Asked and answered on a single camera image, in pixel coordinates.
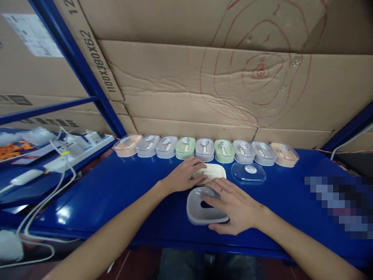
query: gray container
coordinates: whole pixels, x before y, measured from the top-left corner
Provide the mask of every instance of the gray container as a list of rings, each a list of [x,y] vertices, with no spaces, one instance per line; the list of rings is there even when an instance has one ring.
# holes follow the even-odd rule
[[[157,157],[165,159],[172,158],[176,154],[177,143],[178,138],[176,136],[163,137],[155,148]]]
[[[215,146],[214,141],[209,138],[199,138],[195,143],[195,157],[205,162],[214,159]]]
[[[234,159],[242,164],[253,163],[255,152],[249,142],[244,140],[234,140]]]
[[[271,149],[268,143],[252,142],[251,146],[255,152],[255,161],[260,165],[272,166],[275,164],[277,155]]]
[[[137,144],[137,155],[141,158],[149,158],[154,156],[156,146],[160,140],[159,135],[145,135],[144,138]]]
[[[229,220],[227,214],[217,208],[203,208],[201,202],[202,196],[207,195],[220,199],[220,195],[209,187],[197,187],[193,189],[186,200],[186,213],[189,221],[195,226],[206,226],[226,222]]]

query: hand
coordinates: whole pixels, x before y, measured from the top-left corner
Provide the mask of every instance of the hand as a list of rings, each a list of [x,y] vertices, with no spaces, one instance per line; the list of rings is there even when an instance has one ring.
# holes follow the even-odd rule
[[[185,191],[207,179],[207,175],[193,179],[193,174],[201,168],[207,168],[202,159],[190,157],[179,164],[165,179],[160,183],[162,188],[166,188],[168,194]]]
[[[225,178],[217,178],[206,184],[220,194],[220,200],[204,196],[203,200],[229,216],[227,224],[210,224],[209,229],[219,234],[237,235],[249,228],[257,228],[263,218],[265,206]]]

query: pink container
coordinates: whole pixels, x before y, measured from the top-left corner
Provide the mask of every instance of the pink container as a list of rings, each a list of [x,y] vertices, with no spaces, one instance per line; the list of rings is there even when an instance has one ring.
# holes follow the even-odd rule
[[[113,149],[121,158],[133,156],[137,153],[136,145],[138,142],[141,141],[142,138],[142,135],[139,134],[126,135],[122,139],[118,140],[117,143],[115,143]]]
[[[299,160],[298,153],[288,145],[271,143],[272,150],[277,155],[276,163],[284,167],[294,167]]]

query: person's leg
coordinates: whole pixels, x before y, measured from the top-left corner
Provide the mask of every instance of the person's leg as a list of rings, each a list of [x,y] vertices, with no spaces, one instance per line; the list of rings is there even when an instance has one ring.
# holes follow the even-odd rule
[[[199,280],[207,278],[203,253],[163,249],[158,280]]]
[[[215,279],[224,280],[262,280],[263,271],[255,257],[217,254],[215,260]]]

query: blue shelf frame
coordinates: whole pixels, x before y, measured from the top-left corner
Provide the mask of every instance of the blue shelf frame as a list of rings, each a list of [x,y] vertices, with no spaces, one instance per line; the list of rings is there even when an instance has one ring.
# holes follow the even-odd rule
[[[1,115],[0,125],[93,102],[104,117],[105,121],[109,124],[116,137],[121,138],[126,135],[122,123],[110,105],[109,99],[103,92],[54,2],[51,0],[28,1],[58,45],[65,59],[90,97]]]

